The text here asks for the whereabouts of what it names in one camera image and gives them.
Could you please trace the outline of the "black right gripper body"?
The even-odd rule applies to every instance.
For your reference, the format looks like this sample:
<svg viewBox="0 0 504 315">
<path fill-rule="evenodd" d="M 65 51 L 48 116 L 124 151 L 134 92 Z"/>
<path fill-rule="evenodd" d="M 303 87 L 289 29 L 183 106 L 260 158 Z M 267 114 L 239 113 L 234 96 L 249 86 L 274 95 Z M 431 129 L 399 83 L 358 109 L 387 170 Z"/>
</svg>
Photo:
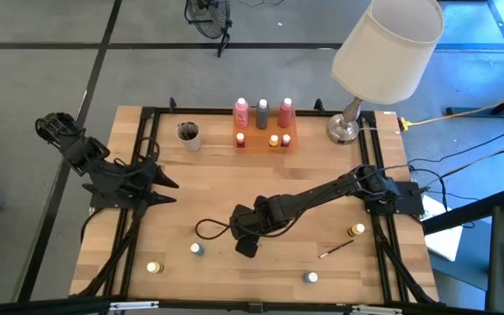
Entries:
<svg viewBox="0 0 504 315">
<path fill-rule="evenodd" d="M 232 236 L 238 240 L 246 235 L 267 235 L 288 225 L 281 206 L 282 195 L 255 199 L 254 207 L 238 204 L 229 218 Z"/>
</svg>

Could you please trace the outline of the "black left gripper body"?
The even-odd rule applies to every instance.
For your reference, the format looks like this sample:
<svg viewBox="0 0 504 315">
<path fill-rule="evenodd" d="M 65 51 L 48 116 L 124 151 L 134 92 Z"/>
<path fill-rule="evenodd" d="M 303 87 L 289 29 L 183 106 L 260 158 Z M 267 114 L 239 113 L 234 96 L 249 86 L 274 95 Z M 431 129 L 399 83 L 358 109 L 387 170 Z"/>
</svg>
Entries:
<svg viewBox="0 0 504 315">
<path fill-rule="evenodd" d="M 104 171 L 106 200 L 114 207 L 134 207 L 150 190 L 156 164 L 152 160 L 136 163 L 134 168 L 126 164 L 106 163 Z"/>
</svg>

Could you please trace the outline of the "large grey paint bottle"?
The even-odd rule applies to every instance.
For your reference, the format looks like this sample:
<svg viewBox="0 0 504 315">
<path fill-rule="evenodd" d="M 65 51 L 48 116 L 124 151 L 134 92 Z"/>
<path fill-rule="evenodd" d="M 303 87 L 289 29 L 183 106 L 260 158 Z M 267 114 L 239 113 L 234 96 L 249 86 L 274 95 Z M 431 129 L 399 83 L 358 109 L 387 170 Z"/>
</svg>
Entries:
<svg viewBox="0 0 504 315">
<path fill-rule="evenodd" d="M 270 106 L 265 99 L 261 99 L 256 105 L 255 125 L 259 130 L 265 130 L 268 127 L 270 116 Z"/>
</svg>

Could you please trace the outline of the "large pink paint bottle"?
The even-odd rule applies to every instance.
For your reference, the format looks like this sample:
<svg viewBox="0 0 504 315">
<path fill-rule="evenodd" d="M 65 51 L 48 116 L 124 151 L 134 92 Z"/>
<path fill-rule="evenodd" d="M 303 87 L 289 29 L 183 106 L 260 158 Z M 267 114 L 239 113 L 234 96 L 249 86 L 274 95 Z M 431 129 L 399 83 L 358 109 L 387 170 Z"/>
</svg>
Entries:
<svg viewBox="0 0 504 315">
<path fill-rule="evenodd" d="M 234 104 L 234 124 L 238 128 L 246 128 L 249 124 L 249 104 L 245 98 L 240 97 Z"/>
</svg>

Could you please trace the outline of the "large red paint bottle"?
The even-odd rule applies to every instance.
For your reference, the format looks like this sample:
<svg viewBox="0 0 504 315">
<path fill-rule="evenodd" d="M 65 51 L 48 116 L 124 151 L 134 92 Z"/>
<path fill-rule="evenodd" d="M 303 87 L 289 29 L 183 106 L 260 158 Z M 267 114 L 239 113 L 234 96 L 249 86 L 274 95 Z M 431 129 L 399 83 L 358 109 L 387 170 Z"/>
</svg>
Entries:
<svg viewBox="0 0 504 315">
<path fill-rule="evenodd" d="M 294 113 L 294 106 L 291 98 L 284 98 L 278 113 L 277 123 L 280 128 L 288 128 Z"/>
</svg>

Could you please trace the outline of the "white plastic cup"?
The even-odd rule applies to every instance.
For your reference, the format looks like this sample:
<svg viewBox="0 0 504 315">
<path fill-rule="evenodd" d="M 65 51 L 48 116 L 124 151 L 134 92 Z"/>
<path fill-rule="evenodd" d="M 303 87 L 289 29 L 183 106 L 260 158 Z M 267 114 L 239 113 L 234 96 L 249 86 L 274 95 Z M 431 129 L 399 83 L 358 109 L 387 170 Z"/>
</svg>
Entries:
<svg viewBox="0 0 504 315">
<path fill-rule="evenodd" d="M 176 133 L 188 151 L 198 151 L 201 145 L 200 127 L 195 122 L 180 122 L 177 125 Z"/>
</svg>

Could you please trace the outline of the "translucent orange tray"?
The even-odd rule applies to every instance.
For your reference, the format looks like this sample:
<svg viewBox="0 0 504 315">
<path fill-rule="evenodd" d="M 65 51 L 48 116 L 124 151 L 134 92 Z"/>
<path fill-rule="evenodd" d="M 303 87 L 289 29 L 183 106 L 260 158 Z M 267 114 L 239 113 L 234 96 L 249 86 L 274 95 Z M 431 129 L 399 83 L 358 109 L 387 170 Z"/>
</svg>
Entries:
<svg viewBox="0 0 504 315">
<path fill-rule="evenodd" d="M 269 114 L 268 127 L 258 129 L 256 127 L 256 110 L 252 108 L 248 112 L 248 126 L 238 128 L 233 125 L 233 146 L 238 153 L 242 154 L 291 154 L 298 148 L 297 118 L 293 114 L 291 124 L 288 128 L 280 128 L 277 123 L 278 110 Z M 243 133 L 245 135 L 245 146 L 238 148 L 235 142 L 235 135 Z M 281 141 L 284 134 L 291 137 L 290 145 L 282 147 Z M 270 147 L 270 136 L 278 135 L 279 144 L 277 147 Z"/>
</svg>

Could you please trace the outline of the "black floor fan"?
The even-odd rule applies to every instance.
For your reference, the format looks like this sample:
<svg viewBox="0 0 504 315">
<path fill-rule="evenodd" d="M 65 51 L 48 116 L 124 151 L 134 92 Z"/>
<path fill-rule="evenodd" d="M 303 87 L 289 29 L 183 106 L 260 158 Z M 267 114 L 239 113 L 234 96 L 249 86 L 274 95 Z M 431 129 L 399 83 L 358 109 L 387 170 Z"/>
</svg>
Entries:
<svg viewBox="0 0 504 315">
<path fill-rule="evenodd" d="M 220 39 L 219 58 L 230 41 L 228 30 L 232 27 L 229 0 L 185 0 L 184 18 L 208 39 Z"/>
</svg>

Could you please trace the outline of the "white flat panel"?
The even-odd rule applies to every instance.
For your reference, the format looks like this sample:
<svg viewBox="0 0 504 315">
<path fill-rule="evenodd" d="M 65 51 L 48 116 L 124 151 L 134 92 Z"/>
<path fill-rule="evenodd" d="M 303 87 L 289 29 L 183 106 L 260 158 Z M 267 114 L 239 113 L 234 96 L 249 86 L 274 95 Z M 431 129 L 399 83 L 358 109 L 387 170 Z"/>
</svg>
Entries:
<svg viewBox="0 0 504 315">
<path fill-rule="evenodd" d="M 445 213 L 444 205 L 429 196 L 424 195 L 422 202 L 424 213 L 421 216 L 421 222 Z M 457 226 L 434 234 L 427 234 L 424 237 L 425 244 L 434 254 L 454 262 L 458 253 L 462 232 L 463 227 Z"/>
</svg>

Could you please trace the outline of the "black metal bar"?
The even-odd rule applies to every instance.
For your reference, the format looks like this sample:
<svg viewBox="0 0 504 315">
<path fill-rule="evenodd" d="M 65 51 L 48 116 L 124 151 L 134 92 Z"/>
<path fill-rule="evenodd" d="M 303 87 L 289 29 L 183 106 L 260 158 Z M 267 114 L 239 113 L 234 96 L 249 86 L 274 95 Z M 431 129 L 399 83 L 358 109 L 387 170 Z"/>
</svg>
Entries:
<svg viewBox="0 0 504 315">
<path fill-rule="evenodd" d="M 491 216 L 496 207 L 504 207 L 504 191 L 424 220 L 424 234 L 434 234 Z"/>
</svg>

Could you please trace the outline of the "table lamp with cream shade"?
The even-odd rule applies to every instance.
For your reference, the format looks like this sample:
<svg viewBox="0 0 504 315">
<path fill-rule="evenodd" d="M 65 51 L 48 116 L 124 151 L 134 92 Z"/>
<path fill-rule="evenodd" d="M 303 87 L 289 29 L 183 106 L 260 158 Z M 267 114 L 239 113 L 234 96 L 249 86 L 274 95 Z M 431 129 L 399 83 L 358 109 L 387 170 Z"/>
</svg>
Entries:
<svg viewBox="0 0 504 315">
<path fill-rule="evenodd" d="M 445 28 L 437 0 L 371 0 L 333 61 L 331 76 L 353 96 L 328 121 L 336 144 L 360 132 L 361 104 L 390 105 L 410 98 Z"/>
</svg>

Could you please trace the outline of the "black aluminium table frame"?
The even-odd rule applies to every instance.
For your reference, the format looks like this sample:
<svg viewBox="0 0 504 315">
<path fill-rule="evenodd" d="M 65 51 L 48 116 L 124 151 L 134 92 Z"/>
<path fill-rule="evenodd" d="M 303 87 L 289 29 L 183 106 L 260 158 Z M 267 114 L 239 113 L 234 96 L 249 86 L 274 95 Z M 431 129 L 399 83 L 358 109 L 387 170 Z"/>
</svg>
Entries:
<svg viewBox="0 0 504 315">
<path fill-rule="evenodd" d="M 254 258 L 237 253 L 235 239 L 224 228 L 238 204 L 251 206 L 259 195 L 301 193 L 364 161 L 384 166 L 396 180 L 409 179 L 394 113 L 366 113 L 374 128 L 349 145 L 328 139 L 329 117 L 301 111 L 298 146 L 291 154 L 242 154 L 233 146 L 230 109 L 163 109 L 157 122 L 159 162 L 179 188 L 160 186 L 157 192 L 177 201 L 146 212 L 135 248 L 120 259 L 106 292 L 185 303 L 382 303 L 385 293 L 369 228 L 373 222 L 360 199 L 336 199 L 309 210 L 286 234 L 261 240 Z M 178 139 L 177 125 L 186 121 L 199 125 L 197 151 Z M 368 229 L 319 258 L 349 241 L 347 230 L 356 223 Z M 204 255 L 191 252 L 195 242 Z M 164 265 L 162 273 L 147 271 L 153 261 Z M 318 274 L 316 283 L 303 282 L 307 271 Z"/>
</svg>

